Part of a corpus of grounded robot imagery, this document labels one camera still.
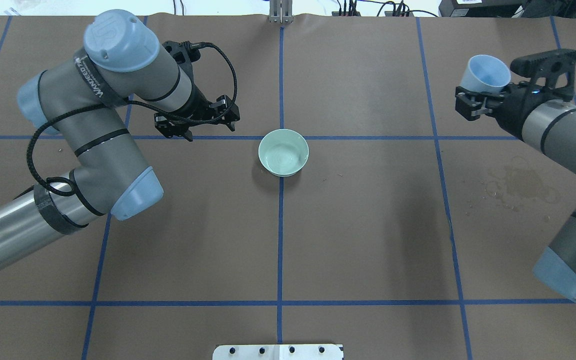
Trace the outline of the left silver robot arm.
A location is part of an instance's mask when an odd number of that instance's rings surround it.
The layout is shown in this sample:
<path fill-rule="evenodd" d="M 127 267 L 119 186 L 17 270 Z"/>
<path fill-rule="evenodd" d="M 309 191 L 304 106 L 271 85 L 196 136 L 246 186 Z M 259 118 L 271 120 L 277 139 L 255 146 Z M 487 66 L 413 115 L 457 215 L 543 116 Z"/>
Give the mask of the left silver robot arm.
<path fill-rule="evenodd" d="M 98 218 L 134 217 L 164 196 L 119 109 L 153 112 L 165 138 L 192 141 L 192 127 L 241 118 L 238 78 L 208 41 L 165 41 L 135 14 L 111 9 L 83 32 L 71 58 L 17 92 L 34 126 L 25 149 L 34 182 L 0 207 L 0 271 Z"/>

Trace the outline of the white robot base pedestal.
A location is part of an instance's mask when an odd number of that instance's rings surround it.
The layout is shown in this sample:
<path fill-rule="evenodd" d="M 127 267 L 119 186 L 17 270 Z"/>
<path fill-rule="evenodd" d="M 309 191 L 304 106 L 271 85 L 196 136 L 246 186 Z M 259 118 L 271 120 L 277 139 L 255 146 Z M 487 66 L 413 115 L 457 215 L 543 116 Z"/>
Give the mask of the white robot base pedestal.
<path fill-rule="evenodd" d="M 213 360 L 344 360 L 342 344 L 231 344 L 217 346 Z"/>

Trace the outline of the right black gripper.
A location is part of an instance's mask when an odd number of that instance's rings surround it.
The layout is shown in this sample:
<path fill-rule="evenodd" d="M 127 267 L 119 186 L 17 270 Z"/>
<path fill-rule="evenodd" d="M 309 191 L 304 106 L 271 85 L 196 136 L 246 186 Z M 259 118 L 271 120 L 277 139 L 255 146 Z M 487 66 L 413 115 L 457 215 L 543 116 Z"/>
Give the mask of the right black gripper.
<path fill-rule="evenodd" d="M 519 140 L 530 113 L 551 100 L 559 100 L 552 91 L 528 82 L 510 83 L 502 93 L 471 91 L 455 87 L 455 111 L 469 122 L 481 116 L 495 118 L 499 127 Z"/>

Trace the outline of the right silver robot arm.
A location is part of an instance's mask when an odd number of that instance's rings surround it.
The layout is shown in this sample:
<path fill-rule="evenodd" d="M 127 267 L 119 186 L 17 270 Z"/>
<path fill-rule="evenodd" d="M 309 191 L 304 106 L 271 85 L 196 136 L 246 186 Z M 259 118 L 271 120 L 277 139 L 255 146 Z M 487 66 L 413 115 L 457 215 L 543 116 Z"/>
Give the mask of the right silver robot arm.
<path fill-rule="evenodd" d="M 466 120 L 492 117 L 502 130 L 576 177 L 576 105 L 562 89 L 524 81 L 490 92 L 461 84 L 454 96 L 455 109 Z M 532 273 L 576 303 L 576 205 L 542 251 Z"/>

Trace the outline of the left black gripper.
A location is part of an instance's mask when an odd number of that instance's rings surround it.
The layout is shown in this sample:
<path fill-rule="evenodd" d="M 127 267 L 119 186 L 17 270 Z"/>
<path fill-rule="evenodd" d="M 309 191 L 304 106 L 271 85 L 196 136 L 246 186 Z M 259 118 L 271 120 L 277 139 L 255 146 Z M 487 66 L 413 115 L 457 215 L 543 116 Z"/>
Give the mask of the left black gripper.
<path fill-rule="evenodd" d="M 189 101 L 180 109 L 171 112 L 173 116 L 161 112 L 154 114 L 154 127 L 165 138 L 183 138 L 194 141 L 190 128 L 198 125 L 226 125 L 235 132 L 235 124 L 241 119 L 238 105 L 227 95 L 209 101 L 197 85 L 190 92 Z"/>

